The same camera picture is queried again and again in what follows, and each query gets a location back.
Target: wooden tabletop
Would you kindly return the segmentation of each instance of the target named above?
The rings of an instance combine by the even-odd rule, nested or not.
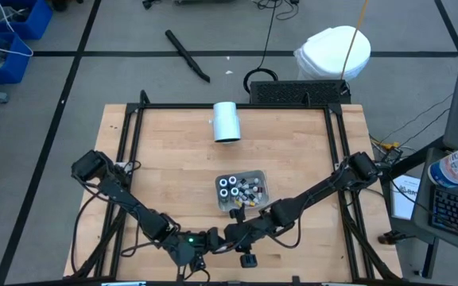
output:
[[[124,117],[124,105],[107,105],[95,149],[116,157]],[[137,160],[142,167],[134,173],[131,192],[147,207],[165,212],[179,222],[182,230],[193,232],[234,223],[216,203],[215,178],[219,175],[263,170],[272,201],[292,197],[325,179],[332,172],[332,159],[322,110],[238,110],[242,140],[230,145],[213,142],[208,120],[212,110],[150,109],[144,111]],[[363,109],[343,106],[343,118],[352,153],[372,156]],[[338,154],[342,149],[332,118]],[[130,153],[130,142],[126,155]],[[372,189],[381,191],[378,184]],[[86,193],[83,202],[90,198]],[[402,276],[394,246],[380,245],[377,237],[390,230],[386,206],[381,196],[362,191],[360,201],[370,244],[397,275]],[[76,243],[76,263],[80,265],[99,240],[106,204],[92,202],[80,219]],[[252,218],[256,212],[247,212]],[[135,240],[136,221],[127,216],[123,248]],[[242,269],[241,253],[208,254],[204,257],[212,281],[301,281],[351,280],[346,245],[336,194],[304,212],[302,240],[296,249],[285,249],[269,238],[253,244],[258,267]],[[293,244],[297,229],[282,235]],[[139,234],[139,242],[146,242]],[[364,276],[361,250],[355,240],[360,276]],[[112,246],[108,249],[112,255]],[[108,262],[104,272],[108,272]],[[119,262],[119,280],[175,280],[177,268],[169,255],[154,247],[139,249]],[[67,263],[65,275],[72,272]],[[205,280],[202,272],[190,280]]]

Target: keyboard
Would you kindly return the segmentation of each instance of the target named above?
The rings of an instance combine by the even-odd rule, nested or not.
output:
[[[313,105],[339,103],[349,98],[350,93],[344,80],[290,80],[250,83],[251,103],[304,103],[310,95]]]
[[[431,200],[431,211],[435,214],[430,216],[431,226],[458,234],[458,195],[436,187]]]

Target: paper document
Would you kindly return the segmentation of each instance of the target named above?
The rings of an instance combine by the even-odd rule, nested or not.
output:
[[[399,176],[394,180],[397,187],[401,188],[402,193],[416,202],[420,179],[410,176]],[[414,203],[401,194],[397,188],[391,184],[391,216],[394,218],[411,219],[413,214]]]

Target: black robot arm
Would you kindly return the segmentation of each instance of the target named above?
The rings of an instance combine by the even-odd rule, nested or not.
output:
[[[279,199],[259,211],[259,216],[245,220],[244,207],[232,210],[236,223],[224,229],[224,237],[214,227],[207,232],[181,232],[180,225],[166,214],[145,207],[128,192],[129,177],[123,167],[103,153],[90,151],[72,165],[72,176],[82,185],[95,187],[128,214],[132,215],[142,233],[157,248],[163,248],[178,266],[189,265],[195,272],[206,267],[203,255],[232,250],[244,253],[242,267],[255,267],[257,260],[250,253],[251,245],[269,236],[276,238],[293,228],[303,211],[336,191],[358,191],[373,184],[380,171],[366,153],[355,153],[338,166],[325,180],[294,198]],[[98,179],[98,184],[88,181]]]

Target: blue bin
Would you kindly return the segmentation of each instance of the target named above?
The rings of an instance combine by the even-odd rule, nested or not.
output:
[[[15,33],[0,33],[0,39],[12,43],[10,51],[29,54],[30,51]],[[29,57],[9,53],[5,63],[0,67],[0,84],[20,83],[28,66]]]
[[[49,8],[45,0],[0,0],[1,5],[18,2],[19,5],[33,7],[26,22],[10,22],[15,33],[21,39],[40,39],[47,29],[52,17],[52,10]],[[0,21],[0,33],[10,32],[6,27],[6,22]]]

